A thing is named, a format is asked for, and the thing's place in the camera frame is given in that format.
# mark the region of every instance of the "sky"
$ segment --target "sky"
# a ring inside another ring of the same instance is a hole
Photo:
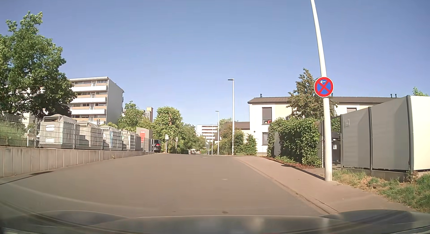
[[[429,0],[315,0],[334,96],[430,93]],[[108,76],[124,101],[172,106],[184,122],[249,120],[247,101],[320,76],[310,0],[1,0],[7,19],[43,12],[68,78]]]

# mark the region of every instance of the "car hood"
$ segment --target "car hood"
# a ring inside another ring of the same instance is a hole
[[[430,215],[398,210],[358,210],[333,215],[199,215],[127,218],[88,211],[53,211],[2,221],[7,232],[23,234],[274,234],[426,233]]]

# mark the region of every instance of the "road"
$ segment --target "road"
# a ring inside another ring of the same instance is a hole
[[[152,154],[0,179],[0,217],[87,210],[127,217],[321,215],[234,156]]]

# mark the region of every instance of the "mulch bed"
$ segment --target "mulch bed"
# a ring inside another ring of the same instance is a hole
[[[305,170],[305,169],[314,169],[314,168],[315,168],[315,167],[312,167],[312,166],[303,165],[303,164],[301,164],[301,163],[285,163],[285,162],[283,162],[283,161],[280,161],[280,160],[274,159],[274,158],[272,158],[272,157],[263,157],[263,158],[266,158],[266,159],[268,159],[268,160],[272,160],[272,161],[275,161],[275,162],[278,162],[278,163],[283,163],[283,164],[285,164],[285,165],[289,165],[289,166],[291,166],[291,167],[295,167],[295,168],[302,169],[302,170]]]

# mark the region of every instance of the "wire mesh fence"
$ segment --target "wire mesh fence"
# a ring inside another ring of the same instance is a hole
[[[0,145],[61,149],[153,151],[153,139],[61,115],[39,119],[0,114]]]

